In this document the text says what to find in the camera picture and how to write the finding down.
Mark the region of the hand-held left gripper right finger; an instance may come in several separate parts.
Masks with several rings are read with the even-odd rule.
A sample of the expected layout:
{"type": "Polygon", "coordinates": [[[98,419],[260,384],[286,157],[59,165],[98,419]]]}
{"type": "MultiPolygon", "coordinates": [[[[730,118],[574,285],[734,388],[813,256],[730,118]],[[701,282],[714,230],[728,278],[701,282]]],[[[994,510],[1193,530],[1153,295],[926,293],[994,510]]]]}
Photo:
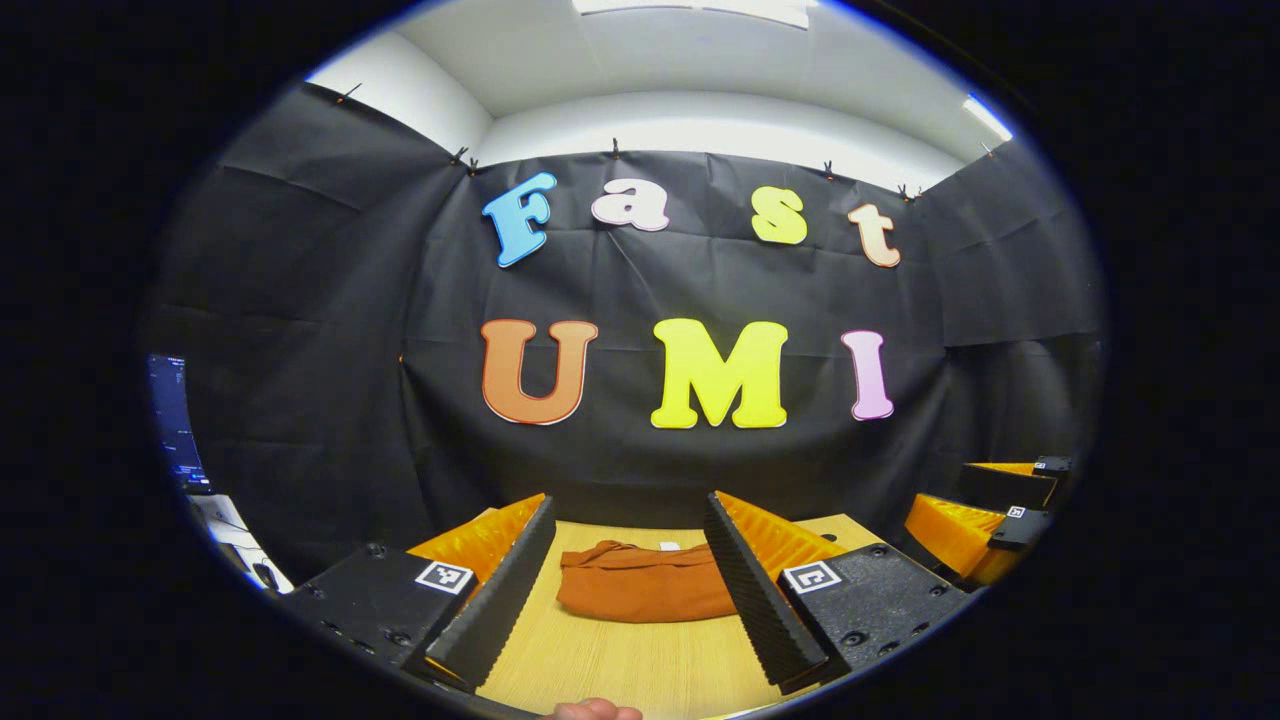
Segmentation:
{"type": "Polygon", "coordinates": [[[714,491],[704,530],[767,680],[783,693],[860,676],[974,600],[891,544],[844,550],[714,491]]]}

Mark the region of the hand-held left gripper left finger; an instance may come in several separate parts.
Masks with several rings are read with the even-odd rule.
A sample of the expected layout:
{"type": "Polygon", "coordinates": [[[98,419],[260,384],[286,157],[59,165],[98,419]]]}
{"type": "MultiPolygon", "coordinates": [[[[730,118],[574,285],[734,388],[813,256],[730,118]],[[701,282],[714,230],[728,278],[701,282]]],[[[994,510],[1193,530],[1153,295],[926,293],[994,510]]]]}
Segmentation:
{"type": "Polygon", "coordinates": [[[466,693],[486,683],[556,537],[534,495],[411,550],[367,543],[285,594],[310,630],[466,693]]]}

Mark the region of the rust orange button shirt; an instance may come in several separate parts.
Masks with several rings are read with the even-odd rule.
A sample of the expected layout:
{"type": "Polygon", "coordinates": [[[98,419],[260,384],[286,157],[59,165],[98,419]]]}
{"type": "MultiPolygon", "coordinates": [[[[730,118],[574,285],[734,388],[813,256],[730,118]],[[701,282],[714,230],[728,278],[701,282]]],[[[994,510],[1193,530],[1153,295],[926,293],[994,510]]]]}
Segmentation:
{"type": "Polygon", "coordinates": [[[612,623],[690,623],[737,612],[708,544],[645,550],[602,541],[559,557],[557,601],[566,611],[612,623]]]}

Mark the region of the white side desk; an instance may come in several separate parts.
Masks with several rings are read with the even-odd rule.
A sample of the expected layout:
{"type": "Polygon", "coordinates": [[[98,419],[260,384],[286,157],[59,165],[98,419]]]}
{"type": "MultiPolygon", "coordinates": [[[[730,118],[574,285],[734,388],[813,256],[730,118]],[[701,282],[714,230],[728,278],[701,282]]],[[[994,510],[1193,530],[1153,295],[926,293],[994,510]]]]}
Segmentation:
{"type": "Polygon", "coordinates": [[[268,556],[228,495],[187,495],[195,521],[232,569],[264,592],[289,594],[294,584],[268,556]]]}

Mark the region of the narrow ceiling light strip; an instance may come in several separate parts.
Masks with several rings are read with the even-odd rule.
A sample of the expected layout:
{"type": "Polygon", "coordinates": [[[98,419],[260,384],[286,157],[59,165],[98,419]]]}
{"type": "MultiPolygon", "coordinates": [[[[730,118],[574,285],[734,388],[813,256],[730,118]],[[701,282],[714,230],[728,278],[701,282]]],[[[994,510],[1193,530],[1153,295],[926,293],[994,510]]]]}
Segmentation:
{"type": "Polygon", "coordinates": [[[1012,140],[1014,133],[1005,123],[996,117],[978,97],[968,95],[963,101],[963,109],[983,124],[1001,142],[1012,140]]]}

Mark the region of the dark computer screen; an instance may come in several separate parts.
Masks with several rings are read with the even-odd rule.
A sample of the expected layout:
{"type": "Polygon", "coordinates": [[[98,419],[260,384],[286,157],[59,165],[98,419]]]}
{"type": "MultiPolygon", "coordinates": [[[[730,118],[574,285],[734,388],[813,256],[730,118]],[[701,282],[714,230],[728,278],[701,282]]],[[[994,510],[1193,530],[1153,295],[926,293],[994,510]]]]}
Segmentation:
{"type": "Polygon", "coordinates": [[[189,416],[186,360],[150,354],[146,363],[155,427],[170,478],[186,495],[214,495],[189,416]]]}

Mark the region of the row of black cloth clips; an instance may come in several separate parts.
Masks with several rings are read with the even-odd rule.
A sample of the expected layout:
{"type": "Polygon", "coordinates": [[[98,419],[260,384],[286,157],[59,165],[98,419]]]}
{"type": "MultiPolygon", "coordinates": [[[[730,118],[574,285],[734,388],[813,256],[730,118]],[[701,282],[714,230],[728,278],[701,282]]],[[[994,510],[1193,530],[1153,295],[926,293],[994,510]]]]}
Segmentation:
{"type": "Polygon", "coordinates": [[[485,122],[447,102],[365,86],[356,99],[481,167],[570,154],[707,152],[823,169],[919,193],[989,155],[987,128],[946,151],[829,109],[740,94],[643,92],[588,97],[485,122]]]}

